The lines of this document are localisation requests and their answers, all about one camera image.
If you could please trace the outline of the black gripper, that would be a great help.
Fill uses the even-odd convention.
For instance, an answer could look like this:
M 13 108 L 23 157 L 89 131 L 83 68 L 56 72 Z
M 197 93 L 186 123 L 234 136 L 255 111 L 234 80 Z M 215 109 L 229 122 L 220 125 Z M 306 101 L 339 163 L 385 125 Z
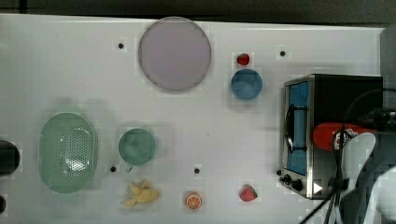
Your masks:
M 359 118 L 361 126 L 380 132 L 396 132 L 396 111 L 392 108 L 376 108 Z

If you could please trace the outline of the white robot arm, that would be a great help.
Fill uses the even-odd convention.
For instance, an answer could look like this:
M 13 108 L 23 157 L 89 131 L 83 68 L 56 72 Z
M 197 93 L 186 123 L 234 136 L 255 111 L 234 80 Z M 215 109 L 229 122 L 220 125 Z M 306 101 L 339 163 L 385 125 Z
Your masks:
M 380 214 L 395 222 L 395 111 L 376 109 L 361 119 L 367 129 L 343 147 L 342 182 L 331 224 L 375 224 Z

